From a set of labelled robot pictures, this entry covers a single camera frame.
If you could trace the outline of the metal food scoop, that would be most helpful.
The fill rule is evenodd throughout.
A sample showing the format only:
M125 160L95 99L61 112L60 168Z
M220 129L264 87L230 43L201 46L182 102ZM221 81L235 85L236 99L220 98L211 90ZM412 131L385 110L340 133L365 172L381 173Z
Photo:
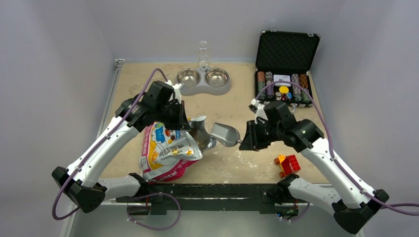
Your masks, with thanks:
M227 124L215 122L210 134L226 147L234 147L242 143L239 131Z

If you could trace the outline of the pet food bag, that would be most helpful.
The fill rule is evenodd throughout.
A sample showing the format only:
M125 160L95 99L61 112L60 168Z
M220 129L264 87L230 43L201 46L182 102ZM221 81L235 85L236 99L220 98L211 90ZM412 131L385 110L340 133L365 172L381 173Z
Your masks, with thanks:
M205 129L206 116L189 118L190 131L169 130L156 122L144 129L139 167L148 183L173 181L216 146Z

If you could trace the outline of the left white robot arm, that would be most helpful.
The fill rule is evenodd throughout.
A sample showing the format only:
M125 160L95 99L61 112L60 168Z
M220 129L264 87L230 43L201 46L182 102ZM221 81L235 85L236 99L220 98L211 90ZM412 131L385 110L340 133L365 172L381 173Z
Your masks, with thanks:
M76 161L53 170L51 176L60 193L84 213L92 212L108 199L145 200L146 182L138 174L112 179L100 179L100 175L130 140L153 123L161 122L173 130L190 128L181 99L182 86L154 81L146 92L124 100L104 132Z

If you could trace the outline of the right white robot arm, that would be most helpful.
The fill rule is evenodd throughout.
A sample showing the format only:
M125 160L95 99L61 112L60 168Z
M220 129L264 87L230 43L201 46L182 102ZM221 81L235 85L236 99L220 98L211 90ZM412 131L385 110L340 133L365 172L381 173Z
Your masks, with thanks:
M387 192L375 190L359 180L359 176L330 148L330 141L314 122L309 119L297 121L284 102L264 105L252 99L249 109L255 118L247 121L246 133L239 146L241 151L260 151L273 142L282 141L315 165L334 188L334 191L328 191L290 174L267 191L277 203L304 200L330 213L342 229L356 235L388 201Z

